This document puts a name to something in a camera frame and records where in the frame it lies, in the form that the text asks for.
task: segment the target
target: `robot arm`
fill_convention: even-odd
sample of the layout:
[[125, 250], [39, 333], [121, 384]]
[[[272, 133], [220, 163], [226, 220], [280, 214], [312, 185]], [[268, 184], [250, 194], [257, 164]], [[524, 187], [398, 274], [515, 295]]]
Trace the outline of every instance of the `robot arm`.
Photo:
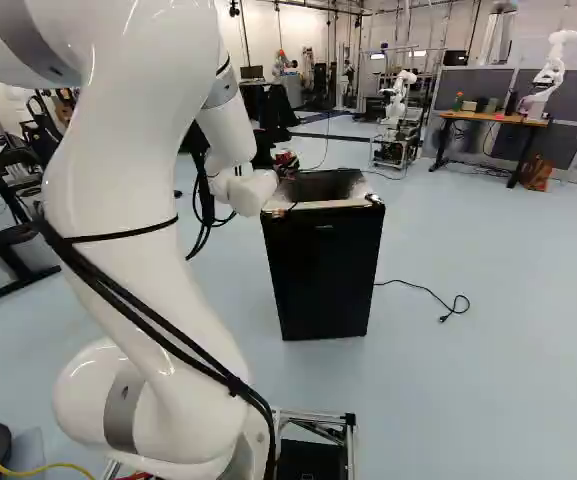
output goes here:
[[577, 32], [574, 30], [561, 30], [550, 34], [548, 41], [552, 45], [546, 65], [535, 76], [532, 83], [536, 88], [542, 90], [528, 95], [521, 99], [519, 112], [528, 115], [530, 118], [541, 119], [546, 102], [551, 95], [564, 83], [566, 66], [563, 62], [564, 45], [570, 40], [577, 39]]
[[407, 70], [402, 70], [397, 75], [392, 88], [383, 88], [379, 93], [390, 93], [390, 103], [386, 106], [386, 118], [381, 121], [382, 125], [397, 128], [401, 117], [406, 114], [406, 106], [403, 100], [408, 94], [408, 85], [417, 81], [417, 75]]
[[[250, 159], [254, 139], [241, 96], [227, 98], [219, 38], [210, 0], [0, 0], [0, 81], [82, 85], [44, 177], [46, 219], [62, 237], [174, 218], [177, 149], [196, 117], [213, 171]], [[75, 249], [249, 382], [234, 339], [191, 278], [174, 225]], [[215, 479], [227, 467], [261, 478], [268, 435], [257, 411], [170, 355], [73, 272], [65, 276], [109, 338], [59, 376], [53, 407], [62, 429], [167, 480]]]
[[220, 44], [217, 77], [199, 114], [210, 151], [206, 155], [206, 174], [211, 193], [221, 203], [230, 204], [246, 217], [258, 215], [272, 196], [279, 179], [274, 170], [254, 171], [236, 177], [233, 167], [253, 159], [257, 152], [235, 72], [223, 42]]

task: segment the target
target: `black box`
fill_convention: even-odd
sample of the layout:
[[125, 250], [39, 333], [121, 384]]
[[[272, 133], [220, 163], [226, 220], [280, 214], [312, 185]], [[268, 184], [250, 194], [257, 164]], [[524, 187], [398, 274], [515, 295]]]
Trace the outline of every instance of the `black box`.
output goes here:
[[284, 340], [366, 335], [385, 212], [359, 170], [281, 182], [261, 224]]

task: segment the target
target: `cubicle wall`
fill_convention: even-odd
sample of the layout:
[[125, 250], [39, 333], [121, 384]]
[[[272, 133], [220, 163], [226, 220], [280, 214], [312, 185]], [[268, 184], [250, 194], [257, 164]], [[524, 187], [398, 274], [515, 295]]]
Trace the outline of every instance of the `cubicle wall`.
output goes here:
[[[431, 120], [424, 141], [424, 155], [434, 156], [438, 143], [438, 130], [443, 121], [439, 113], [449, 110], [458, 91], [465, 100], [480, 97], [498, 98], [505, 105], [511, 90], [518, 98], [530, 93], [532, 80], [538, 70], [508, 66], [480, 68], [444, 67], [442, 69], [432, 103]], [[556, 169], [568, 172], [568, 177], [577, 180], [577, 70], [568, 70], [563, 85], [551, 96], [546, 112], [553, 117], [552, 124], [536, 134], [531, 154], [541, 154], [551, 160]], [[463, 122], [458, 128], [464, 131], [462, 138], [451, 145], [450, 154], [480, 155], [483, 152], [501, 161], [517, 161], [526, 140], [528, 129], [516, 125], [477, 124]]]

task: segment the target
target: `gray floor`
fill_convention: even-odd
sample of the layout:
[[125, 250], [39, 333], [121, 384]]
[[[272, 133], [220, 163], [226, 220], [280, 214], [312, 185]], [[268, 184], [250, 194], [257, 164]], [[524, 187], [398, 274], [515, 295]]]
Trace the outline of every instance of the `gray floor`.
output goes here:
[[[280, 146], [306, 168], [326, 151], [312, 138]], [[324, 166], [364, 168], [367, 158], [367, 144], [330, 141]], [[446, 300], [465, 293], [466, 315], [440, 325], [432, 298], [392, 285], [375, 291], [367, 337], [284, 343], [255, 219], [215, 232], [191, 262], [197, 281], [271, 403], [357, 413], [358, 478], [577, 478], [577, 186], [511, 191], [503, 179], [427, 166], [398, 182], [369, 177], [388, 205], [377, 276]], [[180, 158], [178, 187], [189, 193], [192, 180]], [[179, 211], [188, 246], [198, 230], [189, 196]], [[60, 368], [99, 335], [60, 276], [0, 302], [0, 421], [15, 433], [39, 428], [46, 460], [96, 475], [104, 460], [59, 431], [50, 395]]]

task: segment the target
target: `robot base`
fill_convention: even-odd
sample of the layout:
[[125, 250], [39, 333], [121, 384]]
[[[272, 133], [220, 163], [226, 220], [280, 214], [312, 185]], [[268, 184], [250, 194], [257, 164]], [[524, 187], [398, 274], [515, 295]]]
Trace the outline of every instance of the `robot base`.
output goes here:
[[[357, 424], [354, 413], [274, 409], [273, 414], [278, 455], [276, 480], [355, 480]], [[318, 441], [282, 438], [285, 428], [291, 424], [315, 434]], [[120, 469], [119, 462], [110, 462], [101, 479], [115, 480]]]

